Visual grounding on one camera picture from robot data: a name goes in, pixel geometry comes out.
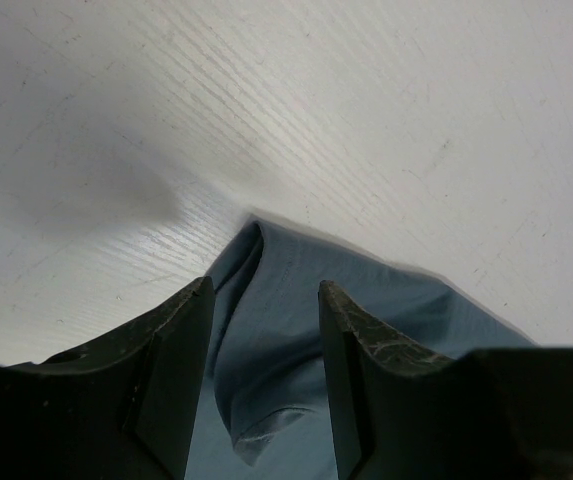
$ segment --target scratched surface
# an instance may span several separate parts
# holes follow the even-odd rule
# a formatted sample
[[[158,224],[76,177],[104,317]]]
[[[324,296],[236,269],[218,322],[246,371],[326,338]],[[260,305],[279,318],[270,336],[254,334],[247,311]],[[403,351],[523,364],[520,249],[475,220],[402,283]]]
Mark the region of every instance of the scratched surface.
[[[261,210],[573,344],[573,2],[0,0],[0,362]]]

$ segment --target gray-blue fabric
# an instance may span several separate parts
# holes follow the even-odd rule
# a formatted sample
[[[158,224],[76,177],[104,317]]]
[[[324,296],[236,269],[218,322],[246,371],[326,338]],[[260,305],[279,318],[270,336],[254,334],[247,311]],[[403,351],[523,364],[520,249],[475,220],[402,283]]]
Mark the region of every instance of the gray-blue fabric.
[[[248,223],[208,275],[216,305],[191,480],[337,478],[319,334],[322,280],[452,358],[532,345],[439,280],[264,220]]]

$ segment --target blue cloth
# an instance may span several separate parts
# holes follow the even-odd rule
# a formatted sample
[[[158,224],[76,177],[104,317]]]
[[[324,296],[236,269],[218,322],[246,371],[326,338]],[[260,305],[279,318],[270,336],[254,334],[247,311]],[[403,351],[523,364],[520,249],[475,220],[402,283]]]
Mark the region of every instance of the blue cloth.
[[[253,220],[208,273],[213,333],[186,478],[336,479],[317,292],[333,280],[437,352],[529,346],[439,280]]]

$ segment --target cloth fold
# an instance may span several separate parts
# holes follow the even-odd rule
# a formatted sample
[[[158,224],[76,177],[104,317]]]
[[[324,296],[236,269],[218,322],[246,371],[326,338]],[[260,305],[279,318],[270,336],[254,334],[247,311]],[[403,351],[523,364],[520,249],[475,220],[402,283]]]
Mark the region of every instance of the cloth fold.
[[[452,358],[532,345],[437,279],[260,219],[208,274],[216,305],[187,478],[336,478],[319,334],[322,280]]]

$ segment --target towel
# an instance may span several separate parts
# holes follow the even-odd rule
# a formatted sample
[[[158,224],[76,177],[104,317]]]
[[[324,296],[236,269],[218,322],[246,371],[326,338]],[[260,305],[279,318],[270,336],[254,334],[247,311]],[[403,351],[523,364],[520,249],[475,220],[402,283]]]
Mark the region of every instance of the towel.
[[[187,479],[337,478],[317,292],[451,358],[532,343],[440,280],[252,219],[208,272],[216,291]]]

